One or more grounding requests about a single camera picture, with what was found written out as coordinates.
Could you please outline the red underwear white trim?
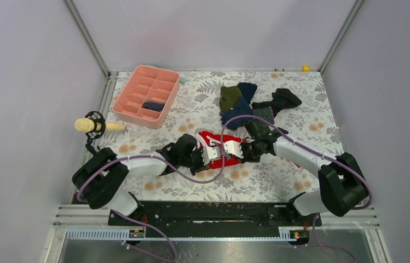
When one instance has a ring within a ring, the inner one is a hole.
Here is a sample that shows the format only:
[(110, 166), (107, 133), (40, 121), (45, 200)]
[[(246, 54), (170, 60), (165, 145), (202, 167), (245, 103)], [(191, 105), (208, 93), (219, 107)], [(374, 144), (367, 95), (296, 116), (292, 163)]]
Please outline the red underwear white trim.
[(224, 165), (224, 167), (230, 167), (240, 164), (240, 161), (237, 159), (237, 157), (233, 155), (228, 155), (224, 158), (224, 160), (222, 160), (221, 152), (217, 148), (217, 146), (220, 146), (223, 150), (225, 150), (225, 147), (223, 147), (223, 145), (221, 144), (221, 136), (219, 134), (213, 134), (209, 131), (204, 130), (195, 134), (195, 137), (198, 140), (200, 147), (203, 148), (204, 152), (211, 148), (216, 150), (216, 156), (212, 156), (212, 158), (209, 159), (207, 163), (210, 169), (220, 169), (222, 165)]

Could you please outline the pink divided organizer tray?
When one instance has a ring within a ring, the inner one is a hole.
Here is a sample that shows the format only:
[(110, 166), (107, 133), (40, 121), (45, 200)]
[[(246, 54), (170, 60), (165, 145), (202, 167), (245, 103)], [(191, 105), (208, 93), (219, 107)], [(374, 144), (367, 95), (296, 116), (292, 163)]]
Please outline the pink divided organizer tray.
[[(112, 110), (120, 120), (159, 129), (179, 91), (180, 74), (163, 68), (140, 65), (120, 92)], [(147, 101), (164, 104), (161, 112), (142, 108)]]

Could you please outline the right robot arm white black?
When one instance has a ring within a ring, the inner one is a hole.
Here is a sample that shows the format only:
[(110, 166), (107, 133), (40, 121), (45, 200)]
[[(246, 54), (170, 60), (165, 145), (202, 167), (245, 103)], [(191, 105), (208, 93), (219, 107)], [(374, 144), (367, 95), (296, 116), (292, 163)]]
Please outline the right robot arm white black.
[(252, 120), (245, 124), (251, 142), (241, 145), (243, 162), (259, 162), (262, 155), (271, 154), (287, 159), (315, 175), (319, 181), (317, 191), (301, 193), (287, 204), (287, 220), (299, 226), (308, 215), (330, 212), (344, 216), (359, 209), (360, 202), (370, 197), (366, 181), (353, 155), (343, 153), (330, 157), (289, 137), (286, 131), (271, 130), (263, 121)]

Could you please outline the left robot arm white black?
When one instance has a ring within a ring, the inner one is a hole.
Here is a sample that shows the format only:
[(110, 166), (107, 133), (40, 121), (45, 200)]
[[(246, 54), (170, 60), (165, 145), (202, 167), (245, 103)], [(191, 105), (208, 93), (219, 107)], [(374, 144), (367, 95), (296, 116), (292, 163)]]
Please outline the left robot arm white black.
[(220, 157), (219, 144), (207, 145), (197, 137), (184, 134), (176, 142), (144, 155), (117, 157), (109, 147), (96, 152), (72, 177), (77, 200), (91, 209), (108, 208), (121, 214), (129, 225), (142, 220), (140, 203), (122, 189), (129, 178), (168, 175), (185, 167), (198, 172), (207, 166), (208, 157)]

